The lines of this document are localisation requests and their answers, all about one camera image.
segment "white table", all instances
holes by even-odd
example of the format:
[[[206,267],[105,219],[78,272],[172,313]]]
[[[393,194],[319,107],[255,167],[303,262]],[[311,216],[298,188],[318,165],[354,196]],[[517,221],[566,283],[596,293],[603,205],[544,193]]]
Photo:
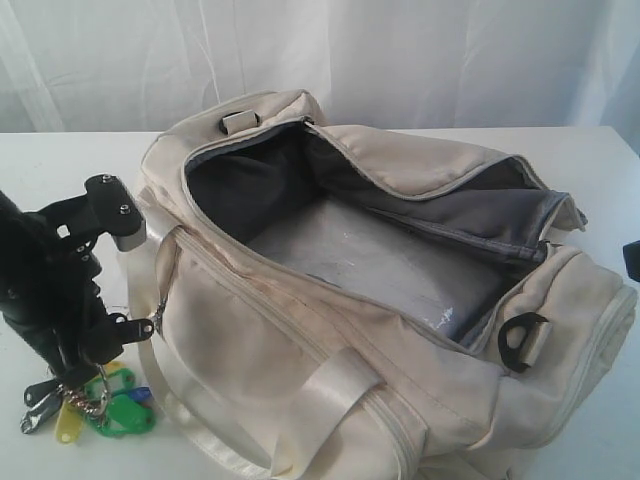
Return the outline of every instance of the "white table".
[[[624,275],[621,247],[640,239],[640,160],[608,127],[414,130],[529,158],[557,190],[572,192],[589,217],[587,233],[571,234],[595,260]],[[0,134],[0,189],[23,210],[79,195],[97,173],[133,184],[155,133]],[[126,304],[124,279],[108,238],[96,247],[104,267],[98,278],[108,307]],[[640,336],[631,331],[612,372],[576,413],[565,432],[544,449],[529,478],[616,480],[640,472]],[[124,360],[139,372],[131,348]],[[23,389],[45,378],[44,362],[0,323],[0,477],[49,480],[232,476],[212,465],[166,420],[152,434],[110,440],[88,429],[62,446],[53,422],[26,436],[18,429]]]

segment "bag handle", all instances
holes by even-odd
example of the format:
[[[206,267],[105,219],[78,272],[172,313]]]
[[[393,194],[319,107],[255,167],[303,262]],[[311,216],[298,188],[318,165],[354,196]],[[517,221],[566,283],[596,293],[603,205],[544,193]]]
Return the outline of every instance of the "bag handle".
[[[143,207],[148,240],[126,262],[129,302],[136,317],[164,308],[177,248],[167,242],[179,223],[159,207]],[[156,266],[165,263],[164,275]],[[283,415],[270,469],[241,456],[204,425],[169,386],[150,340],[138,345],[149,386],[160,408],[210,458],[243,478],[295,480],[307,470],[325,441],[360,398],[382,383],[380,376],[352,348],[332,355],[307,379]]]

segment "white duffel bag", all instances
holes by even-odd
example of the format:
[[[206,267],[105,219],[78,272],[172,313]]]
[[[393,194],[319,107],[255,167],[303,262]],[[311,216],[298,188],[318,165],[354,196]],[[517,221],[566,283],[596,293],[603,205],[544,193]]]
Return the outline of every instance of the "white duffel bag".
[[[241,97],[147,152],[127,254],[158,404],[239,478],[515,479],[611,367],[635,290],[528,162]]]

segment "white curtain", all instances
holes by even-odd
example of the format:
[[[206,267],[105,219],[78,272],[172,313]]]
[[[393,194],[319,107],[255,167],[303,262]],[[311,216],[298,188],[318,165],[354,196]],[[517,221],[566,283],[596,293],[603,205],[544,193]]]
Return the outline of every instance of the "white curtain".
[[[603,124],[639,151],[639,44],[640,0],[0,0],[0,131],[306,88],[334,123]]]

